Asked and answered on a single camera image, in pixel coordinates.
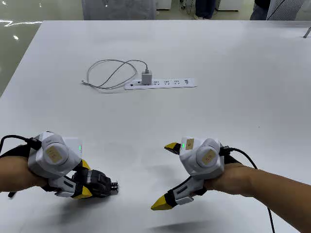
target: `human hand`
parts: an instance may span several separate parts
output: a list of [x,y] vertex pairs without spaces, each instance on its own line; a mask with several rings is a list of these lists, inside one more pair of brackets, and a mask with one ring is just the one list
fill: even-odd
[[0,158],[0,192],[16,192],[33,186],[45,186],[47,180],[28,169],[28,160],[19,156]]
[[238,163],[226,164],[225,172],[216,179],[205,180],[204,187],[207,190],[217,190],[232,195],[240,194],[245,197],[251,197],[251,177],[257,171]]

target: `electrical outlet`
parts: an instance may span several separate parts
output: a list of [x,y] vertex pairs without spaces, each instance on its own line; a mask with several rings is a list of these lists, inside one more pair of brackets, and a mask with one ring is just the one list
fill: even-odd
[[126,90],[196,87],[195,79],[155,79],[152,85],[142,85],[140,80],[133,80],[124,86]]

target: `black cable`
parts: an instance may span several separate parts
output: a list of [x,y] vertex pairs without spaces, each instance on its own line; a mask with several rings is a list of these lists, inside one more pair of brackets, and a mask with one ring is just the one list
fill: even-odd
[[0,141],[0,154],[1,154],[1,151],[2,151],[2,147],[3,147],[4,141],[7,138],[17,138],[17,139],[20,139],[20,140],[23,140],[23,141],[27,141],[28,140],[28,138],[22,137],[22,136],[18,136],[18,135],[7,135],[7,136],[4,136],[1,139],[1,141]]
[[33,148],[35,150],[38,150],[41,148],[41,142],[38,139],[35,139],[33,137],[26,138],[26,137],[22,137],[22,136],[18,136],[18,135],[7,135],[7,136],[4,136],[0,141],[0,155],[1,155],[1,151],[2,151],[4,141],[7,138],[17,138],[17,139],[23,140],[24,142],[27,143],[27,145],[29,145],[31,148]]
[[280,8],[280,6],[281,6],[284,2],[285,2],[285,0],[283,0],[283,1],[277,6],[277,8],[274,9],[274,11],[271,13],[271,15],[267,18],[267,20],[269,20],[269,19],[272,17],[272,15],[274,15],[274,13]]
[[[241,153],[253,165],[254,169],[258,169],[256,164],[254,163],[254,161],[243,150],[240,150],[240,149],[237,149],[237,148],[229,148],[229,151],[236,151],[236,152]],[[268,207],[267,207],[267,209],[268,209],[268,213],[269,213],[269,217],[270,217],[270,223],[271,223],[272,232],[275,233],[271,210]]]

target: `charging cable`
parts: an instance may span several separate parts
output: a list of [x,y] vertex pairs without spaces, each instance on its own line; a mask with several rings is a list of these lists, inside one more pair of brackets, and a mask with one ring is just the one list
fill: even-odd
[[[91,72],[91,70],[96,67],[97,65],[99,64],[102,64],[102,63],[105,63],[105,62],[120,62],[122,63],[115,71],[112,72],[112,74],[108,77],[108,79],[101,85],[93,85],[89,82],[89,74]],[[98,88],[98,89],[105,89],[105,90],[113,90],[113,89],[116,89],[116,88],[120,88],[122,86],[124,86],[128,81],[132,80],[138,73],[137,69],[135,68],[134,65],[132,65],[130,62],[141,62],[141,63],[144,63],[146,65],[146,69],[145,71],[142,73],[142,83],[144,83],[144,80],[145,80],[145,77],[147,78],[152,78],[152,73],[149,71],[148,69],[148,65],[147,63],[145,63],[144,61],[141,61],[141,60],[128,60],[128,61],[122,61],[122,60],[117,60],[117,59],[104,59],[104,60],[99,60],[97,62],[95,62],[93,65],[91,65],[91,67],[87,70],[87,73],[86,73],[86,82],[85,81],[82,81],[82,84],[83,85],[86,85],[86,86],[90,86],[90,87],[93,87],[93,88]],[[113,86],[106,86],[106,83],[117,73],[117,71],[119,69],[121,69],[124,65],[129,65],[133,71],[134,71],[134,74],[126,79],[125,81],[117,84],[117,85],[113,85]]]

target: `wearable gripper device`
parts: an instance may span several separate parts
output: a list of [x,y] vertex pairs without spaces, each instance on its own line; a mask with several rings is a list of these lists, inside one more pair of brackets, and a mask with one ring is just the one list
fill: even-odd
[[[42,187],[55,192],[59,197],[104,198],[118,192],[118,183],[104,173],[91,170],[82,159],[82,142],[78,138],[67,138],[52,132],[43,132],[31,138],[31,144],[18,146],[3,154],[28,158],[28,168],[34,174],[48,179]],[[72,178],[66,176],[75,171]]]

